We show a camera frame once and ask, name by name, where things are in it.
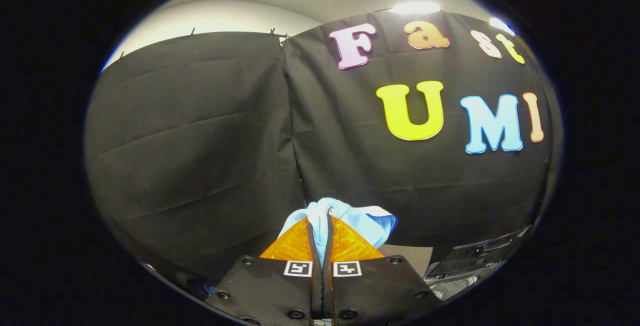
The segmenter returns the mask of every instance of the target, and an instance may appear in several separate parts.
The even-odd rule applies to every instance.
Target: ceiling light
[[[440,5],[435,2],[405,2],[398,4],[389,11],[396,14],[429,14],[440,11]]]
[[[491,19],[489,20],[489,25],[493,26],[494,28],[498,28],[500,30],[503,30],[503,31],[507,32],[511,36],[515,36],[516,35],[516,32],[514,32],[514,30],[512,30],[512,28],[509,27],[509,25],[507,25],[503,21],[500,21],[496,17],[491,17]]]

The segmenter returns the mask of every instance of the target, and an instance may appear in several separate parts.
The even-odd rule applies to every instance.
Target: colorful foam letter
[[[440,91],[442,83],[438,81],[425,81],[417,85],[418,91],[424,94],[427,101],[429,119],[422,125],[416,125],[409,119],[407,108],[407,94],[409,87],[404,84],[390,84],[380,87],[375,92],[384,103],[384,116],[386,126],[393,136],[398,139],[415,141],[426,140],[434,137],[442,130],[444,114],[442,112],[442,100]]]
[[[358,48],[362,48],[367,52],[371,51],[371,40],[366,34],[361,34],[358,38],[354,38],[354,34],[357,33],[373,35],[376,33],[376,28],[371,23],[362,23],[362,25],[334,30],[329,34],[329,37],[334,39],[338,46],[338,52],[340,53],[338,68],[340,70],[361,66],[369,62],[369,58],[361,55]]]
[[[521,55],[518,54],[518,52],[516,52],[515,45],[513,42],[509,41],[507,37],[505,37],[505,35],[501,33],[496,35],[495,38],[498,39],[498,41],[502,42],[502,44],[505,46],[507,51],[509,51],[509,55],[511,55],[511,57],[513,57],[514,60],[516,60],[521,64],[524,64],[524,57],[522,57]]]
[[[404,32],[410,34],[407,37],[409,45],[412,47],[423,50],[430,49],[433,46],[436,48],[446,48],[451,41],[442,36],[442,33],[433,23],[427,21],[412,21],[404,25]]]
[[[481,154],[487,150],[482,134],[489,141],[491,150],[498,150],[498,144],[504,133],[502,150],[519,151],[523,143],[518,123],[518,98],[514,95],[502,95],[498,101],[498,112],[494,116],[489,106],[480,96],[468,96],[460,100],[460,105],[469,115],[471,142],[466,150],[469,154]]]
[[[528,112],[531,114],[531,141],[541,142],[545,138],[540,123],[540,112],[538,111],[538,97],[533,92],[525,92],[522,95],[528,105]]]
[[[503,58],[503,54],[501,54],[496,45],[491,42],[489,36],[482,32],[478,32],[477,30],[471,30],[471,36],[479,42],[478,46],[480,46],[485,54],[494,58]]]

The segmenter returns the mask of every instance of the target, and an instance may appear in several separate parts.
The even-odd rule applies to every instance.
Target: orange gripper pad
[[[384,258],[374,246],[341,219],[333,220],[333,246],[331,262],[355,262]]]
[[[278,237],[260,255],[263,259],[312,262],[311,245],[307,233],[308,219],[301,219]]]

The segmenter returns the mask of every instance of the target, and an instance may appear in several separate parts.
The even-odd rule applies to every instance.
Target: black curtain
[[[450,44],[413,48],[403,26],[418,20]],[[363,23],[377,30],[369,61],[341,70],[329,34]],[[486,55],[471,30],[489,36],[502,59]],[[323,197],[396,215],[394,245],[448,248],[520,230],[538,215],[561,130],[550,117],[555,98],[546,97],[553,89],[519,44],[460,14],[380,11],[307,30],[282,47],[269,34],[214,32],[140,48],[103,71],[88,108],[96,206],[142,262],[213,283],[240,255],[262,253],[291,212]],[[409,116],[422,124],[428,112],[416,84],[430,80],[443,83],[442,130],[420,141],[395,137],[377,89],[407,85]],[[525,92],[538,98],[539,143],[529,138]],[[495,113],[503,94],[519,99],[524,147],[466,153],[460,100],[481,96]]]

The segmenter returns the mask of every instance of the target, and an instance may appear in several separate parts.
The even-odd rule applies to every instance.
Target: black backdrop
[[[160,0],[7,0],[15,16],[5,50],[18,67],[3,111],[16,126],[6,142],[9,180],[2,296],[4,323],[225,324],[144,271],[92,212],[82,164],[82,119],[91,86],[124,30]],[[557,196],[534,237],[501,271],[425,322],[496,325],[631,324],[630,291],[619,257],[633,189],[624,143],[615,152],[602,130],[624,139],[633,78],[629,44],[594,39],[608,30],[625,0],[505,0],[540,32],[535,52],[560,87],[567,124],[566,167]],[[618,34],[624,20],[615,23]],[[514,23],[519,30],[525,23]],[[602,85],[616,92],[602,102]],[[610,114],[610,118],[594,115]],[[615,269],[614,275],[606,273]],[[608,275],[592,282],[594,275]]]
[[[413,48],[403,26],[416,20],[434,23],[450,44]],[[328,35],[363,23],[377,29],[368,64],[339,70]],[[551,164],[557,173],[559,105],[527,48],[518,48],[524,64],[489,57],[471,30],[500,33],[461,14],[378,11],[302,32],[282,50],[278,37],[254,32],[135,50],[101,73],[88,106],[85,162],[96,207],[133,256],[209,285],[238,257],[260,255],[291,212],[323,197],[381,206],[399,219],[388,243],[434,247],[432,262],[452,246],[522,230],[549,197]],[[427,140],[399,139],[376,90],[426,80],[445,85],[444,126]],[[500,96],[525,92],[538,95],[544,140],[528,139],[521,101],[524,148],[466,153],[460,100],[480,96],[495,113]],[[421,93],[409,92],[407,107],[412,122],[427,121]],[[179,272],[163,275],[173,281]]]

